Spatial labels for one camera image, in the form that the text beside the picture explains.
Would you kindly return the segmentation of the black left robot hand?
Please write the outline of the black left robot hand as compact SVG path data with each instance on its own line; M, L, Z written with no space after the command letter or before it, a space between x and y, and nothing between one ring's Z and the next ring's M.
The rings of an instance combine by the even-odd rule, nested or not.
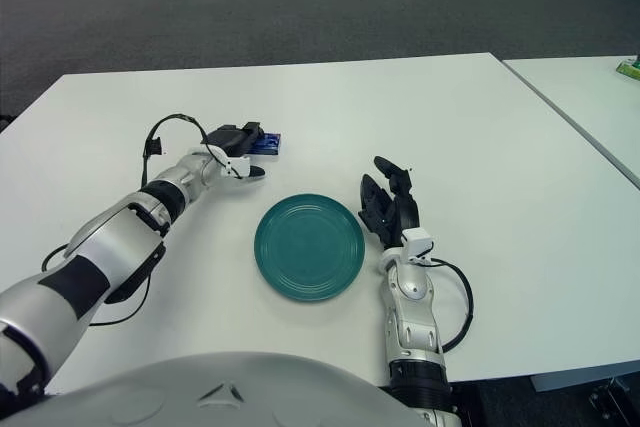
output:
M249 154L264 137L259 122L248 122L243 127L222 125L207 133L201 143L213 155L223 176L259 179L266 175L265 170L252 165Z

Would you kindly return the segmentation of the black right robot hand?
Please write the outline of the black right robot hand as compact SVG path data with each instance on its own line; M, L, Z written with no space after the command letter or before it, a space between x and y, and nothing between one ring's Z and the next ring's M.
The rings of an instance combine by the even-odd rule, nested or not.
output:
M381 156L375 156L373 162L388 180L390 193L364 174L358 216L385 249L401 247L402 232L420 226L418 206L411 195L410 173Z

